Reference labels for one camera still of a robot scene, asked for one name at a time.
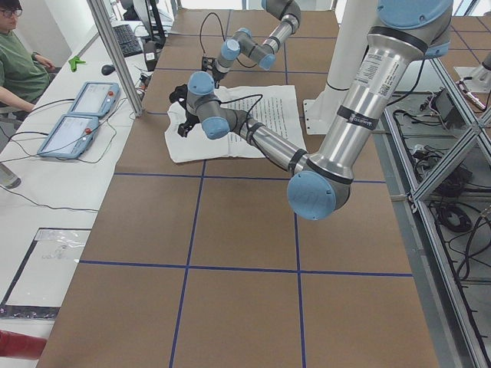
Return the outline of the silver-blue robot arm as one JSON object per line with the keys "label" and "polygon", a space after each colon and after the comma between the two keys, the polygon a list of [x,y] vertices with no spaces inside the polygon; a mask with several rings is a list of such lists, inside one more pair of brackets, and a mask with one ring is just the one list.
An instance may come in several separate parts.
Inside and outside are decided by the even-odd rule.
{"label": "silver-blue robot arm", "polygon": [[452,4],[449,1],[379,1],[366,31],[367,47],[347,95],[316,153],[290,143],[250,112],[229,109],[215,89],[241,54],[263,69],[275,61],[279,47],[301,24],[294,1],[264,1],[262,7],[278,19],[278,27],[257,44],[239,29],[222,44],[208,70],[193,73],[187,84],[170,95],[186,112],[178,132],[186,136],[195,125],[217,140],[235,133],[291,175],[288,203],[304,219],[319,220],[342,207],[349,198],[352,167],[395,91],[414,61],[438,58],[450,45]]}
{"label": "silver-blue robot arm", "polygon": [[278,26],[261,44],[253,39],[248,28],[240,28],[231,38],[227,38],[218,57],[212,62],[211,71],[216,87],[241,54],[268,71],[275,63],[280,47],[298,30],[302,17],[295,1],[262,0],[262,8],[279,20]]}

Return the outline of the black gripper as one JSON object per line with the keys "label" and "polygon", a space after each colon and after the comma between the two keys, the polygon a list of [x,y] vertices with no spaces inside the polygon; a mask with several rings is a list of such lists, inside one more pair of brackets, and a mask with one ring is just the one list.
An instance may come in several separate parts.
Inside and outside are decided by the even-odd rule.
{"label": "black gripper", "polygon": [[189,129],[193,128],[198,123],[199,123],[198,116],[190,113],[189,111],[186,111],[186,122],[181,123],[178,126],[177,132],[181,137],[187,137],[189,133]]}
{"label": "black gripper", "polygon": [[212,70],[212,76],[213,76],[213,80],[215,82],[220,82],[221,80],[223,80],[226,77],[226,73],[223,73],[221,71],[213,69]]}

